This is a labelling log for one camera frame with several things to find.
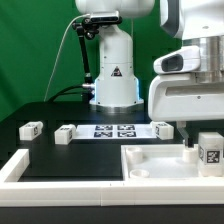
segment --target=green wall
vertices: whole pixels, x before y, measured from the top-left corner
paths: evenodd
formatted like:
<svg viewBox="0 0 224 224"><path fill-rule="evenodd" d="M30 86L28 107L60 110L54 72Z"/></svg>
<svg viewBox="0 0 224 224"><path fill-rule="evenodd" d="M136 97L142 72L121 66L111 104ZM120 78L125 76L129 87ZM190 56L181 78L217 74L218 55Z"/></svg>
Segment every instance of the green wall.
<svg viewBox="0 0 224 224"><path fill-rule="evenodd" d="M26 103L44 100L61 38L69 22L78 15L74 0L0 1L0 120ZM125 20L120 27L130 33L131 21ZM99 72L97 39L87 42L94 77ZM170 38L159 27L158 0L149 16L134 20L135 75L144 99L156 75L153 61L179 47L180 41ZM70 29L49 96L82 83L83 74L78 38Z"/></svg>

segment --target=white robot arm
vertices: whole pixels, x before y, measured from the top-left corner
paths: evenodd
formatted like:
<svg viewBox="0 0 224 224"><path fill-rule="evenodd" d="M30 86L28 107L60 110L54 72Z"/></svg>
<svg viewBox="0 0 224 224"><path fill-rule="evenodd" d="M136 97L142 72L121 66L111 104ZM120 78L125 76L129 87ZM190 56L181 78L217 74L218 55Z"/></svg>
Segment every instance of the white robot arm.
<svg viewBox="0 0 224 224"><path fill-rule="evenodd" d="M160 0L161 26L183 47L157 59L149 89L154 121L224 118L224 1Z"/></svg>
<svg viewBox="0 0 224 224"><path fill-rule="evenodd" d="M108 14L118 12L123 18L147 15L154 0L76 0L81 13L97 15L104 21ZM142 108L138 80L133 74L132 38L117 25L99 25L100 74L95 80L92 109L103 112L127 112Z"/></svg>
<svg viewBox="0 0 224 224"><path fill-rule="evenodd" d="M119 11L123 18L142 17L152 10L154 0L75 0L81 13Z"/></svg>

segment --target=small cube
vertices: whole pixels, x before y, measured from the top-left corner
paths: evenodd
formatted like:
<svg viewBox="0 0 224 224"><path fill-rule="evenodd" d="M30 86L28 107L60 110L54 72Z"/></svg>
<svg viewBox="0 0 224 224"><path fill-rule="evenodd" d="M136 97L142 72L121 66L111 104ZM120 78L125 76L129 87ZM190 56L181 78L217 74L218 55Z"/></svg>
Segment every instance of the small cube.
<svg viewBox="0 0 224 224"><path fill-rule="evenodd" d="M161 140L173 139L173 135L174 135L173 126L165 122L153 122L152 128L156 136L160 138Z"/></svg>
<svg viewBox="0 0 224 224"><path fill-rule="evenodd" d="M76 127L73 124L62 125L57 131L54 132L55 144L68 145L74 138Z"/></svg>
<svg viewBox="0 0 224 224"><path fill-rule="evenodd" d="M223 175L223 142L217 132L199 133L198 170L202 176Z"/></svg>
<svg viewBox="0 0 224 224"><path fill-rule="evenodd" d="M19 137L23 141L32 141L42 133L43 123L41 121L29 122L19 128Z"/></svg>

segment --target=warning label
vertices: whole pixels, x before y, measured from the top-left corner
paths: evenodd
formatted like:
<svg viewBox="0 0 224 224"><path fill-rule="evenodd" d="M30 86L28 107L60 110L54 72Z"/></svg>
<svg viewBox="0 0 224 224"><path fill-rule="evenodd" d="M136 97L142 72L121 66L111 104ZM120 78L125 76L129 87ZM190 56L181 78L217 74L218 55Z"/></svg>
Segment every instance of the warning label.
<svg viewBox="0 0 224 224"><path fill-rule="evenodd" d="M122 76L120 69L118 66L114 69L113 73L111 76Z"/></svg>

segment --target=black table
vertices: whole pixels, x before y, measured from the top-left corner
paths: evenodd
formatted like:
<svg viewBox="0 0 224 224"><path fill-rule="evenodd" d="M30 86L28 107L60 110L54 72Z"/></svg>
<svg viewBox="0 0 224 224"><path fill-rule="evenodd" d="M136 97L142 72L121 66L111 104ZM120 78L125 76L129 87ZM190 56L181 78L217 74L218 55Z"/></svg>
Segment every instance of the black table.
<svg viewBox="0 0 224 224"><path fill-rule="evenodd" d="M18 129L42 121L43 133L32 142L20 141ZM0 123L0 168L19 148L30 149L31 163L19 181L122 180L121 145L180 144L174 140L72 140L54 144L54 131L63 124L148 124L147 111L109 115L94 112L81 102L29 103ZM189 122L197 141L199 131L223 134L224 121ZM0 208L0 223L223 223L223 205L161 205L113 207Z"/></svg>

